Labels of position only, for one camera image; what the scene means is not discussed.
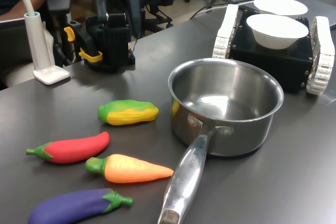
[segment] white track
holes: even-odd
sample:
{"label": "white track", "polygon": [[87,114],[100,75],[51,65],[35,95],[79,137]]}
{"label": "white track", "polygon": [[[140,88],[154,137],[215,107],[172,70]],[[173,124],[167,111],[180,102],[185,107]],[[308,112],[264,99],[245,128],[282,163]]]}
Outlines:
{"label": "white track", "polygon": [[307,92],[319,95],[327,88],[335,58],[328,18],[316,17],[310,36],[314,64],[308,77]]}
{"label": "white track", "polygon": [[218,30],[212,58],[225,59],[230,53],[231,41],[236,28],[238,5],[228,5],[222,26]]}

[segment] saucepan handle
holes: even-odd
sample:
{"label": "saucepan handle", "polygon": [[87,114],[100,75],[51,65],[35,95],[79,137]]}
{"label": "saucepan handle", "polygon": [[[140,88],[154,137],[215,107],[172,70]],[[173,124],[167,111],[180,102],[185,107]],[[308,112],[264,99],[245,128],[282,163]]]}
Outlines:
{"label": "saucepan handle", "polygon": [[180,224],[200,182],[210,133],[200,134],[184,153],[167,186],[158,224]]}

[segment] pan rim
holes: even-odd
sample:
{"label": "pan rim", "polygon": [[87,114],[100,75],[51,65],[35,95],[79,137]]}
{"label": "pan rim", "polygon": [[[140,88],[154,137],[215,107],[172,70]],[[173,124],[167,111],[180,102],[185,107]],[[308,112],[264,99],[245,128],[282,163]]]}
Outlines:
{"label": "pan rim", "polygon": [[[246,120],[227,120],[227,119],[219,119],[219,118],[214,118],[212,116],[205,116],[205,115],[202,115],[200,113],[198,113],[197,111],[191,109],[190,107],[188,107],[187,105],[185,105],[183,102],[180,101],[180,99],[177,98],[177,96],[175,95],[174,91],[173,91],[173,87],[172,87],[172,83],[173,83],[173,78],[175,77],[176,73],[180,70],[180,69],[183,69],[185,68],[186,66],[188,65],[191,65],[195,62],[200,62],[200,61],[214,61],[214,62],[226,62],[226,63],[229,63],[229,64],[240,64],[240,65],[243,65],[243,66],[246,66],[246,67],[249,67],[249,68],[252,68],[252,69],[255,69],[257,70],[258,72],[260,72],[261,74],[264,74],[266,75],[270,80],[273,81],[274,85],[276,86],[278,92],[279,92],[279,97],[278,97],[278,103],[277,105],[270,111],[268,112],[267,114],[265,115],[262,115],[258,118],[252,118],[252,119],[246,119]],[[201,117],[204,117],[204,118],[207,118],[207,119],[212,119],[212,120],[217,120],[217,121],[220,121],[220,122],[232,122],[232,123],[244,123],[244,122],[253,122],[253,121],[259,121],[261,119],[264,119],[264,118],[267,118],[271,115],[273,115],[283,104],[284,102],[284,91],[281,87],[281,85],[279,84],[279,82],[273,77],[271,76],[268,72],[262,70],[261,68],[258,68],[254,65],[251,65],[249,63],[245,63],[245,62],[242,62],[242,61],[239,61],[239,60],[231,60],[231,59],[219,59],[219,58],[202,58],[202,59],[195,59],[195,60],[190,60],[190,61],[187,61],[185,63],[182,63],[180,64],[179,66],[177,66],[176,68],[174,68],[174,70],[169,74],[169,77],[168,77],[168,88],[169,88],[169,91],[171,93],[171,95],[173,96],[173,98],[183,107],[185,107],[186,109],[192,111],[193,113],[195,113],[196,115],[199,115]]]}

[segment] white bowl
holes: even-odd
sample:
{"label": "white bowl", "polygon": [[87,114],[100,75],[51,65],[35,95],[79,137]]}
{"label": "white bowl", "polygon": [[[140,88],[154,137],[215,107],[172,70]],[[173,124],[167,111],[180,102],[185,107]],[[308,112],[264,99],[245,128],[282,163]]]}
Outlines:
{"label": "white bowl", "polygon": [[296,0],[254,0],[254,5],[261,14],[276,14],[297,18],[308,11],[308,8]]}
{"label": "white bowl", "polygon": [[308,28],[285,16],[256,14],[247,18],[254,38],[263,47],[285,49],[308,34]]}

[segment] laptop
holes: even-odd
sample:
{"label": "laptop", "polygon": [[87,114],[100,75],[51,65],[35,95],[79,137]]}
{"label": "laptop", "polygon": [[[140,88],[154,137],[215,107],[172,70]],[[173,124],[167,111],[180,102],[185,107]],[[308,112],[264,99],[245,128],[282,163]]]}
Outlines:
{"label": "laptop", "polygon": [[0,22],[0,69],[32,62],[25,19]]}

